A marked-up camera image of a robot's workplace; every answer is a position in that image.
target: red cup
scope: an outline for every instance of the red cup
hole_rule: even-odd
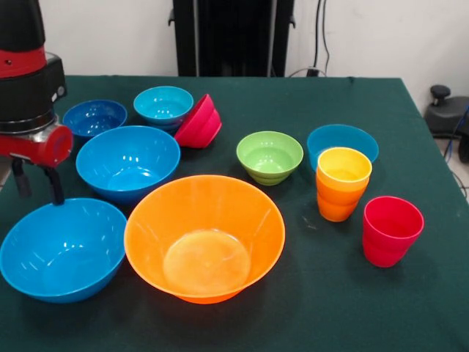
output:
[[[363,251],[380,268],[399,262],[424,229],[424,216],[407,200],[378,197],[366,204],[363,215]]]
[[[221,128],[220,115],[206,94],[174,135],[181,147],[206,148]]]

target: pink bowl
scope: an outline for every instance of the pink bowl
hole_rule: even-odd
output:
[[[220,115],[206,94],[189,113],[174,138],[181,147],[206,148],[221,129]]]

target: light blue bowl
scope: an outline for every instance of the light blue bowl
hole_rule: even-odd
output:
[[[178,87],[162,86],[137,95],[133,108],[149,125],[174,133],[192,109],[192,95]]]
[[[124,125],[126,120],[127,110],[122,104],[113,100],[90,100],[72,107],[62,121],[75,136],[85,141]]]
[[[133,205],[169,181],[180,156],[178,143],[166,132],[125,126],[90,139],[77,155],[76,169],[100,196]]]
[[[0,248],[0,270],[16,290],[70,303],[103,289],[124,259],[127,219],[97,199],[67,199],[22,218]]]
[[[371,161],[380,153],[378,143],[367,132],[349,125],[324,125],[308,137],[309,162],[316,172],[320,154],[332,147],[348,147],[362,152]]]

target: green tablecloth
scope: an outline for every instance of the green tablecloth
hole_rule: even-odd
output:
[[[111,284],[77,304],[28,298],[0,280],[2,351],[463,351],[469,349],[469,208],[424,121],[398,79],[68,77],[61,115],[78,102],[123,103],[177,85],[210,93],[224,126],[206,150],[182,151],[175,177],[231,175],[253,182],[235,155],[248,133],[288,133],[306,149],[318,126],[343,122],[370,132],[380,156],[368,190],[342,224],[322,219],[307,155],[279,186],[261,187],[287,227],[284,252],[253,287],[222,304],[198,306],[161,293],[124,262]],[[0,193],[0,238],[49,202],[42,172],[28,167],[33,197],[10,179]],[[60,167],[67,197],[95,197],[74,169]],[[363,207],[393,194],[414,202],[426,227],[401,263],[369,264],[361,250]]]

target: wall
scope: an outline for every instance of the wall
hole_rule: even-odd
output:
[[[46,48],[67,73],[177,75],[171,0],[40,3]],[[313,62],[316,3],[296,0],[287,73]],[[469,95],[467,13],[467,0],[329,0],[329,76],[402,77],[421,111],[434,83]]]

